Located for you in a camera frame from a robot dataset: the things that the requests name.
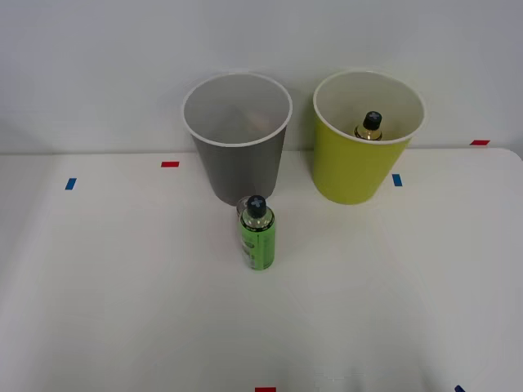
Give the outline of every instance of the white table surface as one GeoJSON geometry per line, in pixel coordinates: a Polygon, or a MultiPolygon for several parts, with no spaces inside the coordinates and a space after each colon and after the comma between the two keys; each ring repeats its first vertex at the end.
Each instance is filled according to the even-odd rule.
{"type": "Polygon", "coordinates": [[[407,150],[349,207],[307,158],[254,272],[195,154],[0,157],[0,390],[521,390],[523,162],[407,150]]]}

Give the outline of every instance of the bottle cap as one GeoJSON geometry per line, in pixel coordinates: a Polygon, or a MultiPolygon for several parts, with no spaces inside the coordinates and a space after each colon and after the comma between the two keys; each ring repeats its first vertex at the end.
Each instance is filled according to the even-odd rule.
{"type": "Polygon", "coordinates": [[[382,115],[378,112],[368,112],[363,120],[363,128],[376,131],[382,123],[382,115]]]}
{"type": "Polygon", "coordinates": [[[248,198],[247,213],[253,218],[261,218],[267,212],[267,204],[265,199],[259,194],[255,194],[248,198]]]}

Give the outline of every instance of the bin rim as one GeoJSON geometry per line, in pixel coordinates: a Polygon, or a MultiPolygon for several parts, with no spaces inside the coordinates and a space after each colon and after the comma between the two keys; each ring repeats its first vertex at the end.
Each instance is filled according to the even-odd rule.
{"type": "Polygon", "coordinates": [[[410,140],[422,128],[424,128],[425,124],[427,123],[427,106],[425,104],[425,101],[423,100],[423,97],[417,91],[415,91],[409,84],[399,80],[398,78],[394,78],[393,76],[391,76],[391,75],[389,75],[387,73],[384,73],[382,71],[375,71],[375,70],[372,70],[372,69],[345,69],[345,70],[343,70],[341,72],[337,72],[337,73],[334,73],[334,74],[328,76],[315,89],[314,95],[312,97],[312,102],[313,102],[313,105],[314,105],[314,111],[316,112],[316,115],[321,120],[321,122],[323,124],[325,124],[328,128],[330,128],[332,131],[336,132],[339,136],[344,137],[345,139],[352,140],[352,141],[355,141],[355,142],[358,142],[358,143],[365,143],[367,145],[395,145],[395,144],[398,144],[398,143],[410,140]],[[338,130],[334,125],[332,125],[330,122],[328,122],[324,118],[324,116],[321,114],[321,112],[318,110],[318,105],[316,103],[318,92],[320,91],[321,87],[323,87],[326,83],[330,82],[334,78],[337,78],[337,77],[345,75],[345,74],[357,74],[357,73],[358,74],[376,74],[376,75],[379,75],[379,76],[383,76],[384,78],[388,78],[388,79],[394,80],[395,82],[401,83],[407,89],[409,89],[419,99],[419,101],[421,103],[421,106],[422,106],[422,110],[423,110],[423,119],[422,119],[421,123],[419,124],[418,128],[416,128],[415,131],[409,133],[407,136],[403,136],[403,137],[401,137],[399,139],[394,139],[394,140],[365,140],[365,139],[360,139],[360,138],[355,137],[355,136],[348,135],[345,132],[342,132],[342,131],[338,130]]]}
{"type": "Polygon", "coordinates": [[[290,121],[292,115],[293,115],[293,100],[291,99],[291,96],[288,93],[287,89],[281,83],[276,82],[273,78],[270,78],[268,76],[261,75],[259,73],[246,72],[246,71],[220,73],[218,75],[205,79],[204,81],[202,81],[201,83],[196,85],[194,88],[192,88],[186,94],[185,98],[183,99],[183,104],[181,105],[181,118],[183,120],[184,125],[189,130],[189,133],[196,139],[199,139],[202,142],[207,143],[209,145],[215,145],[217,147],[234,148],[234,147],[249,147],[250,145],[259,145],[259,144],[263,143],[264,141],[272,139],[273,137],[278,135],[280,132],[282,132],[282,130],[285,129],[286,126],[288,125],[288,122],[290,121]],[[288,114],[287,114],[287,118],[285,119],[285,121],[276,129],[276,131],[272,132],[271,134],[269,134],[267,136],[262,137],[261,139],[256,139],[254,141],[249,141],[247,143],[221,143],[219,141],[210,140],[210,139],[207,139],[206,137],[199,135],[198,133],[193,131],[193,129],[189,126],[189,124],[187,123],[187,120],[186,120],[186,104],[187,104],[187,101],[190,98],[190,96],[205,83],[211,82],[212,80],[215,80],[215,79],[224,78],[224,77],[232,76],[232,75],[248,75],[248,76],[254,76],[257,78],[265,79],[266,81],[271,82],[274,85],[276,85],[285,94],[285,96],[287,97],[287,100],[288,100],[288,114]]]}

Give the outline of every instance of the gray bin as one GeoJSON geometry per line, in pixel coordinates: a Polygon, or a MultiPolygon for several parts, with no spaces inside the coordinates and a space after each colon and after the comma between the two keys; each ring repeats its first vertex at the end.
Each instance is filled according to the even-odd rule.
{"type": "Polygon", "coordinates": [[[187,94],[182,116],[220,200],[272,194],[292,111],[285,88],[254,73],[210,78],[187,94]]]}

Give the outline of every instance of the label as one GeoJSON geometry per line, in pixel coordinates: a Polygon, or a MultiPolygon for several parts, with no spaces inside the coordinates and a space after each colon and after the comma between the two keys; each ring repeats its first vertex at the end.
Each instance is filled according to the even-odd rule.
{"type": "Polygon", "coordinates": [[[242,253],[245,262],[253,270],[269,268],[275,259],[276,224],[272,221],[269,228],[263,231],[253,231],[239,220],[239,230],[242,237],[242,253]]]}

